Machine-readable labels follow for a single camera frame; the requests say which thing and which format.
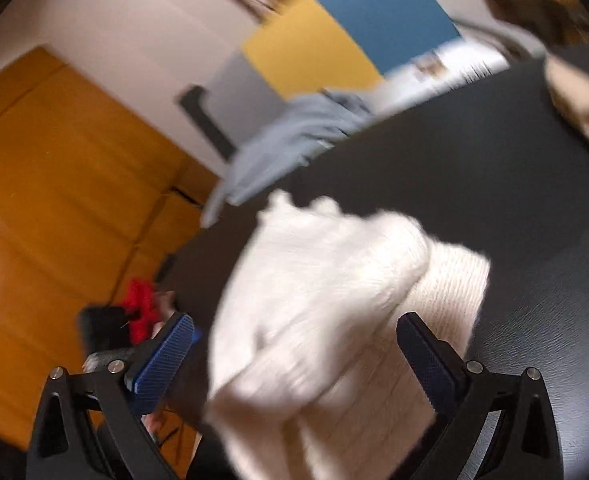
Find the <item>grey yellow blue headboard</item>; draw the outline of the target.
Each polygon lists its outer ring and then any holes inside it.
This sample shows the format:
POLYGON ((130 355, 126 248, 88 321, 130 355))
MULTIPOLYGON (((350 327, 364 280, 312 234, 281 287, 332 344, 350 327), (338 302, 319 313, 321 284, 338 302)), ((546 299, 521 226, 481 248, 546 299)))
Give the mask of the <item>grey yellow blue headboard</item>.
POLYGON ((436 0, 287 0, 206 84, 206 139, 229 157, 295 96, 371 89, 458 36, 436 0))

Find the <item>dark round table mat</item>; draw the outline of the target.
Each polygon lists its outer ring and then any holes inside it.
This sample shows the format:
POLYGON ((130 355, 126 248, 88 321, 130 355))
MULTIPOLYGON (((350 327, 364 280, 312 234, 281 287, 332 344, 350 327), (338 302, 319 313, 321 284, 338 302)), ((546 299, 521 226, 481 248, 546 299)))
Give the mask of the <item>dark round table mat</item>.
POLYGON ((393 209, 491 259, 468 356, 535 366, 564 474, 589 479, 589 142, 529 61, 379 122, 280 182, 294 203, 393 209))

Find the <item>white knitted sweater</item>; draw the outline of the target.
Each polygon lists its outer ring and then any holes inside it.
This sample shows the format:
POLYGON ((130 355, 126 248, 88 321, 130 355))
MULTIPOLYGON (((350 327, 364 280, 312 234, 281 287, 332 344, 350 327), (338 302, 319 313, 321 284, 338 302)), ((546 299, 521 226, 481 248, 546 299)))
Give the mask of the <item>white knitted sweater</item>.
POLYGON ((209 343, 206 421, 242 479, 387 479, 434 419, 396 342, 415 312, 467 350, 491 263, 395 211, 268 197, 209 343))

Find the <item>beige cloth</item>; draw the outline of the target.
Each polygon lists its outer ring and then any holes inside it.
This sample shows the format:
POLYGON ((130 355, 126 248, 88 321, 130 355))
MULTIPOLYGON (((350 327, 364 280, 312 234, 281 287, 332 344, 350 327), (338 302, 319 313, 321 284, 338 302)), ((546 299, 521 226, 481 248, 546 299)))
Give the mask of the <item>beige cloth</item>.
POLYGON ((589 140, 589 74, 548 55, 545 78, 557 112, 589 140))

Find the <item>grey blue garment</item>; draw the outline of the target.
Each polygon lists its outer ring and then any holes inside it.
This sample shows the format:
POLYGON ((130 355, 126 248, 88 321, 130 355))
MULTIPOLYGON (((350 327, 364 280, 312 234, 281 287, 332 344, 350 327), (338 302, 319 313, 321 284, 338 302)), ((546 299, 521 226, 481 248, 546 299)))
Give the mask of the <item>grey blue garment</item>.
POLYGON ((226 205, 240 206, 265 188, 309 163, 375 118, 357 93, 321 90, 297 96, 271 124, 247 140, 232 155, 226 174, 202 209, 207 229, 226 205))

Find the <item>white pillow with print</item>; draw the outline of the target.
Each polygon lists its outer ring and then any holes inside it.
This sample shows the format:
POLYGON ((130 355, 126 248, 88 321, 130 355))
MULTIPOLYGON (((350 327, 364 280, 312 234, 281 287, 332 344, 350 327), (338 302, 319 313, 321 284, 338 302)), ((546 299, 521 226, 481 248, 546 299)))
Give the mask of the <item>white pillow with print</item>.
POLYGON ((391 116, 508 67, 507 58, 493 47, 451 40, 387 72, 369 92, 368 103, 375 116, 391 116))

